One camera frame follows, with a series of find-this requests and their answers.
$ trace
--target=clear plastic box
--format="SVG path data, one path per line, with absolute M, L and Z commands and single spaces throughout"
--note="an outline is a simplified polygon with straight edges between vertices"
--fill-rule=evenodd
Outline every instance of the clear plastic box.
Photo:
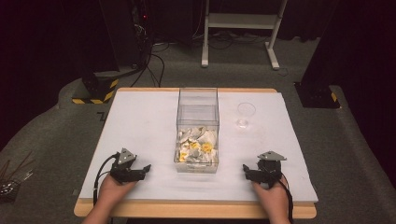
M 219 166 L 216 88 L 180 88 L 174 162 L 180 173 L 214 174 Z

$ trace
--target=hand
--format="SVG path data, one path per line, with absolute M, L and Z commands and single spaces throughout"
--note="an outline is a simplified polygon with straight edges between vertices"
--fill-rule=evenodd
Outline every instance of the hand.
M 99 189 L 96 205 L 84 219 L 83 223 L 106 223 L 111 210 L 136 185 L 137 181 L 120 184 L 111 175 L 107 175 Z
M 280 179 L 286 185 L 284 176 Z M 257 182 L 251 182 L 254 191 L 259 197 L 262 208 L 267 213 L 271 224 L 290 223 L 288 220 L 289 201 L 286 191 L 276 182 L 270 189 L 263 189 Z
M 137 181 L 120 184 L 111 175 L 107 175 L 99 189 L 98 203 L 105 203 L 110 207 L 114 207 L 136 183 Z

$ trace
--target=white paper sheet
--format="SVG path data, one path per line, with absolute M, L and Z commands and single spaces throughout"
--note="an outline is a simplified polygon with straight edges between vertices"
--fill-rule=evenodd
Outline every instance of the white paper sheet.
M 293 200 L 318 201 L 281 93 L 219 92 L 219 168 L 212 175 L 177 173 L 173 162 L 177 100 L 178 91 L 118 91 L 79 198 L 92 198 L 100 166 L 125 147 L 137 155 L 133 169 L 151 164 L 128 199 L 257 201 L 242 164 L 257 169 L 257 156 L 273 150 L 287 158 L 281 165 Z M 246 129 L 235 124 L 236 108 L 243 102 L 256 106 Z

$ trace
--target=wooden table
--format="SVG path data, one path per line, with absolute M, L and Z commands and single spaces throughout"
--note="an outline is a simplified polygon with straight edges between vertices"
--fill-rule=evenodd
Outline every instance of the wooden table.
M 121 88 L 118 91 L 178 91 L 179 88 Z M 219 92 L 276 92 L 273 89 L 218 89 Z M 78 198 L 75 215 L 85 217 L 92 199 Z M 294 218 L 313 218 L 314 203 L 294 203 Z M 192 200 L 124 200 L 112 211 L 113 217 L 183 217 L 183 218 L 266 218 L 258 202 Z

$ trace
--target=metal stand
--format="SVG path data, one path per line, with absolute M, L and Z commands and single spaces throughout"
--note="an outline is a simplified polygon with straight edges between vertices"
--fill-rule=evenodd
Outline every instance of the metal stand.
M 274 43 L 276 35 L 282 22 L 283 12 L 285 11 L 288 0 L 282 0 L 277 15 L 252 15 L 252 14 L 227 14 L 227 13 L 209 13 L 209 0 L 206 0 L 205 9 L 205 33 L 204 44 L 202 49 L 202 67 L 209 66 L 209 49 L 208 49 L 208 32 L 209 27 L 219 28 L 242 28 L 242 29 L 263 29 L 273 30 L 270 42 L 265 42 L 265 49 L 271 61 L 274 70 L 279 69 L 274 53 Z

